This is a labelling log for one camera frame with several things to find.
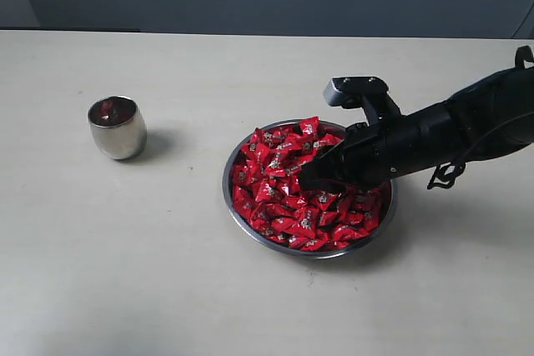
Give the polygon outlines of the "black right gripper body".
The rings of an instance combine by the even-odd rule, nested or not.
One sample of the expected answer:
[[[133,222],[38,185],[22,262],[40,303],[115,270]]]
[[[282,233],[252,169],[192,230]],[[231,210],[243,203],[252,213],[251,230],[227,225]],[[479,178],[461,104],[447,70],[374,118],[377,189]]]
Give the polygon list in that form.
[[[448,112],[417,112],[374,124],[345,138],[335,156],[335,178],[376,186],[455,156],[455,123]]]

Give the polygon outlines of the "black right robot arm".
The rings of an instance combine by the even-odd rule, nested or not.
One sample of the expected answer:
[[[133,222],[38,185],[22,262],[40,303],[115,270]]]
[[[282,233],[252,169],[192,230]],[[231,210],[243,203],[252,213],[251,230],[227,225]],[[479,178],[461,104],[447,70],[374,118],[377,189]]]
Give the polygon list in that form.
[[[378,77],[332,78],[331,107],[360,108],[366,120],[317,153],[298,174],[304,190],[339,193],[377,187],[432,168],[427,187],[451,188],[469,162],[505,157],[533,143],[533,51],[515,64],[411,114],[403,114]]]

